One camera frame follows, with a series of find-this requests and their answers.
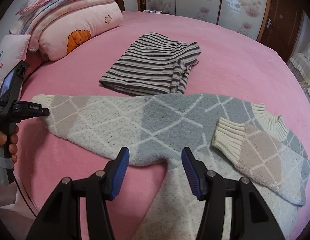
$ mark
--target wooden door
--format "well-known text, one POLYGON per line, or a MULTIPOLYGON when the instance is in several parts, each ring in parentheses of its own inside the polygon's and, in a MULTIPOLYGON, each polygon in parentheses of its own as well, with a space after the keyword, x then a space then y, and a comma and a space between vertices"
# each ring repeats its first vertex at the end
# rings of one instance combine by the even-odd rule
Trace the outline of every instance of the wooden door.
POLYGON ((261 43, 289 60, 300 29, 302 7, 296 0, 271 0, 268 21, 261 43))

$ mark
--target human hand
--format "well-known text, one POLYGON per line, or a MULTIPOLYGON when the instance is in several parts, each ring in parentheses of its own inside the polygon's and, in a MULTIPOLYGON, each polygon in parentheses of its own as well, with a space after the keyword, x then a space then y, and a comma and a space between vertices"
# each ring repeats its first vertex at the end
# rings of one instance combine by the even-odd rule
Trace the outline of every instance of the human hand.
MULTIPOLYGON (((9 152, 12 154, 11 158, 14 163, 17 162, 17 142, 18 142, 18 136, 17 133, 19 131, 19 127, 16 126, 15 132, 13 135, 10 136, 10 142, 11 144, 9 145, 9 152)), ((4 145, 7 141, 7 135, 5 135, 3 132, 0 131, 0 145, 4 145)))

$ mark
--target door handle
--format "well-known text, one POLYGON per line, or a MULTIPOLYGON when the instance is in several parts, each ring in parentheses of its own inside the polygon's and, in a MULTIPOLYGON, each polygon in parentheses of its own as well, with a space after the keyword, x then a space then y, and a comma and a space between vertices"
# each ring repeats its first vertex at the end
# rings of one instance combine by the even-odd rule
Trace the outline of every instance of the door handle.
POLYGON ((266 28, 269 28, 270 25, 274 26, 273 24, 271 24, 271 19, 268 19, 268 24, 267 24, 266 28))

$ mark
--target pink bed sheet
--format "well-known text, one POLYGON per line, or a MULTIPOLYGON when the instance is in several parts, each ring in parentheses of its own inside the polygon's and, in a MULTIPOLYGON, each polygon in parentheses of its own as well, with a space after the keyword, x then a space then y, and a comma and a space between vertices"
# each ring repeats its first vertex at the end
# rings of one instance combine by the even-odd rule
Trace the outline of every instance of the pink bed sheet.
MULTIPOLYGON (((186 94, 215 93, 264 103, 268 111, 283 115, 310 158, 310 106, 276 52, 236 32, 190 18, 143 12, 123 15, 122 26, 87 41, 59 61, 40 67, 25 82, 22 99, 31 100, 38 94, 125 96, 100 86, 99 78, 138 37, 158 32, 172 40, 196 41, 202 49, 186 94)), ((16 171, 38 209, 62 177, 87 177, 108 161, 55 137, 38 119, 23 121, 20 128, 16 171)), ((128 168, 119 196, 107 203, 116 239, 133 237, 165 172, 164 164, 128 168)), ((310 219, 310 178, 306 197, 307 204, 299 210, 291 239, 310 219)), ((86 240, 87 230, 83 228, 86 240)))

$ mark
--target striped shirt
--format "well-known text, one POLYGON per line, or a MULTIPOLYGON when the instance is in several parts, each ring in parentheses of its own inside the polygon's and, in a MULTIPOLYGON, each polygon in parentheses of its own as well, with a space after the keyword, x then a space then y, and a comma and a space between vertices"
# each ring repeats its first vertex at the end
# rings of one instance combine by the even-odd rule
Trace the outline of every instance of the striped shirt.
POLYGON ((184 93, 201 50, 196 42, 171 41, 158 33, 138 38, 99 82, 133 95, 184 93))

